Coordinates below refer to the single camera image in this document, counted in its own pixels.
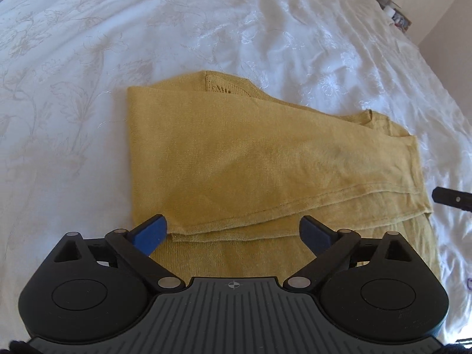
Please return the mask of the mustard yellow knit garment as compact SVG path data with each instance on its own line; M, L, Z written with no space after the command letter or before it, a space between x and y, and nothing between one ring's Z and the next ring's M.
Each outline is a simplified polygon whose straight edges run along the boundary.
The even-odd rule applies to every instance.
M399 232L439 273L416 137L365 110L332 116L201 71L127 90L133 219L161 214L151 258L183 280L276 276L312 261L299 221Z

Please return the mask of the bedside clutter right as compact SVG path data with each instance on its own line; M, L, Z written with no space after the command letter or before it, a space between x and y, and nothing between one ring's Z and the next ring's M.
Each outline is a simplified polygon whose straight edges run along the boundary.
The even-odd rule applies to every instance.
M382 11L391 19L394 26L406 33L411 26L411 21L403 12L406 0L376 0Z

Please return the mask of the white embroidered bedspread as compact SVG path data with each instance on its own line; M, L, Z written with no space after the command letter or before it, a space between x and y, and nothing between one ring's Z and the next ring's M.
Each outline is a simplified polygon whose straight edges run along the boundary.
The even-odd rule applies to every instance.
M194 71L419 140L429 189L471 189L471 125L375 0L3 0L1 342L60 237L131 221L126 90Z

